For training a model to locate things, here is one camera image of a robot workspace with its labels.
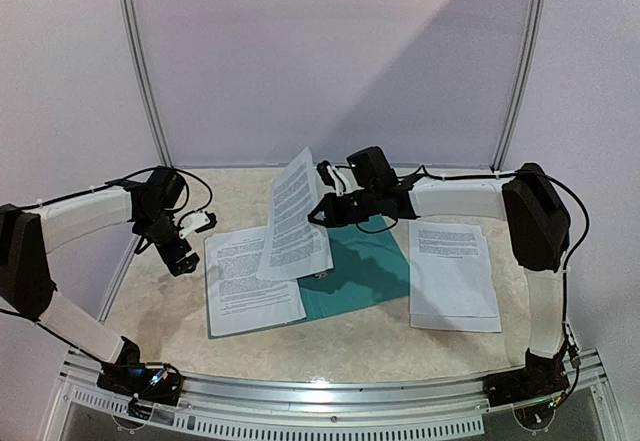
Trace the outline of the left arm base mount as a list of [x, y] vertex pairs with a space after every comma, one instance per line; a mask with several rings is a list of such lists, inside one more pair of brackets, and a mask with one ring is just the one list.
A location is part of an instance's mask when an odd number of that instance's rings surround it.
[[182, 392], [184, 377], [170, 363], [143, 363], [140, 348], [123, 337], [120, 354], [112, 363], [102, 362], [97, 387], [111, 393], [128, 396], [128, 416], [148, 420], [152, 408], [142, 405], [160, 404], [176, 407]]

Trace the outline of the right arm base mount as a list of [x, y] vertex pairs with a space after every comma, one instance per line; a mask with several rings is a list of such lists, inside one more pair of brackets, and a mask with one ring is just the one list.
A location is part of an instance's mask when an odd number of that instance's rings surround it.
[[483, 392], [492, 407], [541, 398], [549, 400], [550, 408], [563, 404], [576, 389], [581, 359], [574, 346], [569, 347], [569, 362], [574, 369], [572, 383], [566, 374], [564, 357], [566, 345], [552, 358], [525, 352], [523, 368], [487, 375], [483, 380]]

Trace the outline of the green file folder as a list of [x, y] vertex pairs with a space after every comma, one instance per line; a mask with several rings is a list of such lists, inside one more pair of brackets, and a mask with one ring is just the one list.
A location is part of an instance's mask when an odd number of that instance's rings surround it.
[[409, 294], [409, 265], [389, 231], [355, 227], [329, 232], [334, 267], [328, 277], [296, 280], [306, 318], [302, 324], [373, 307]]

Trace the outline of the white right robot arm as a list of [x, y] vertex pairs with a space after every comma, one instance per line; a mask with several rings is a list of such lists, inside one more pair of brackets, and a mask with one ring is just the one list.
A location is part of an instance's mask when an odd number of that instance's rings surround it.
[[377, 215], [393, 221], [470, 216], [507, 223], [512, 253], [529, 290], [528, 351], [539, 358], [518, 373], [517, 388], [524, 396], [537, 397], [552, 385], [556, 370], [547, 359], [558, 355], [570, 338], [567, 268], [578, 247], [570, 240], [570, 214], [558, 194], [565, 184], [536, 163], [514, 171], [467, 175], [435, 174], [425, 168], [408, 175], [397, 175], [390, 167], [349, 168], [354, 186], [331, 163], [318, 164], [330, 191], [309, 213], [310, 223], [342, 228]]

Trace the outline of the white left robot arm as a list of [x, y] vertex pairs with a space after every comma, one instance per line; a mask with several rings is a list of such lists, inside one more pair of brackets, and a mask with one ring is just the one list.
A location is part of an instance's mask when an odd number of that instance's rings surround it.
[[27, 320], [91, 358], [110, 366], [111, 380], [128, 395], [148, 387], [146, 369], [134, 362], [133, 343], [105, 327], [97, 309], [65, 288], [78, 281], [94, 287], [107, 278], [110, 241], [153, 248], [170, 275], [195, 271], [199, 256], [189, 243], [214, 228], [213, 190], [199, 176], [157, 166], [95, 187], [1, 207], [1, 298], [9, 315]]

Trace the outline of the printed text page sheet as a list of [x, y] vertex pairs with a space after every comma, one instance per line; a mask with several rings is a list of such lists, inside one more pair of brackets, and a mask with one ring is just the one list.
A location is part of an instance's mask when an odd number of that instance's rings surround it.
[[265, 229], [215, 234], [204, 242], [210, 339], [284, 326], [306, 318], [295, 280], [257, 277]]

